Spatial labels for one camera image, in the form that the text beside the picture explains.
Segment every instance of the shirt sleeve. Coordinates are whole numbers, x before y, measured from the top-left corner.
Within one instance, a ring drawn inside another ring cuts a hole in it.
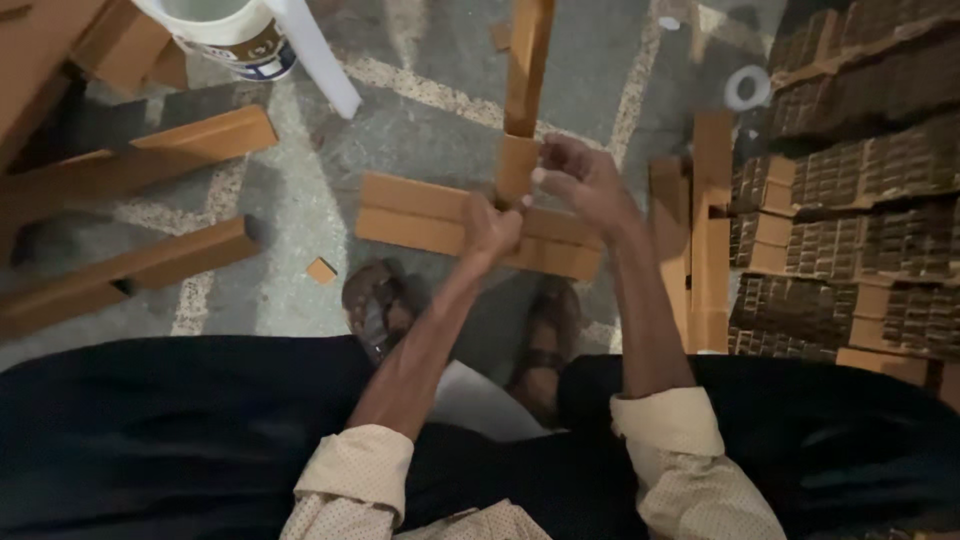
[[[674,540],[785,540],[770,505],[724,455],[703,388],[613,397],[611,413],[641,483],[636,510],[655,533]]]
[[[387,539],[403,521],[413,442],[382,426],[330,435],[310,457],[281,540]]]

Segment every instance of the right hand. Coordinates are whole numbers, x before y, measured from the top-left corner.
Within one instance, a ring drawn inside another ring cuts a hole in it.
[[[613,156],[592,150],[566,135],[550,134],[540,147],[542,167],[531,180],[567,203],[585,223],[607,239],[631,228],[643,216],[620,180]]]

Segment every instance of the white bucket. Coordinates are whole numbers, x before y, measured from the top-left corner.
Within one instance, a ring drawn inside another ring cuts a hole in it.
[[[250,81],[275,81],[297,54],[260,0],[133,0],[177,43]]]

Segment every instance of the white plastic pipe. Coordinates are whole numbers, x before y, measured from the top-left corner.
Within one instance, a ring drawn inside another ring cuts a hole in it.
[[[297,58],[303,62],[306,72],[320,87],[333,109],[347,120],[352,119],[360,107],[360,94],[334,58],[306,2],[264,0],[264,3],[274,12],[276,22],[297,52]]]

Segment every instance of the gray floor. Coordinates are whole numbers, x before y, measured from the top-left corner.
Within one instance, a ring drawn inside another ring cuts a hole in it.
[[[700,21],[707,23],[694,24],[708,27],[709,36],[697,53],[691,43],[701,33],[694,32],[684,1],[560,0],[540,121],[619,153],[624,178],[645,205],[646,160],[685,152],[691,112],[722,106],[733,71],[765,63],[762,37],[769,43],[776,32],[783,3],[705,1]],[[94,85],[51,135],[65,155],[119,146],[248,103],[267,108],[280,144],[153,187],[134,200],[77,209],[42,224],[29,239],[30,259],[0,274],[0,286],[56,275],[235,213],[256,219],[263,253],[3,343],[0,369],[127,337],[341,334],[346,326],[340,286],[351,269],[374,257],[395,258],[420,276],[425,289],[435,286],[452,258],[352,236],[360,175],[375,169],[455,186],[482,184],[493,176],[506,56],[493,51],[487,29],[509,16],[509,6],[506,0],[351,0],[323,17],[324,32],[364,99],[349,122],[330,110],[300,69],[278,83],[259,85],[232,82],[222,69],[195,59],[194,89],[152,88],[149,99],[129,103]],[[662,14],[677,15],[681,29],[662,31],[656,24]],[[698,56],[701,61],[691,60]],[[633,102],[631,92],[637,94]],[[741,156],[762,148],[762,137],[746,135],[756,130],[759,117],[758,111],[741,115]],[[336,268],[334,282],[321,286],[306,276],[304,269],[316,257]],[[504,381],[539,278],[495,271],[456,356]],[[577,288],[587,319],[582,350],[618,350],[609,272]]]

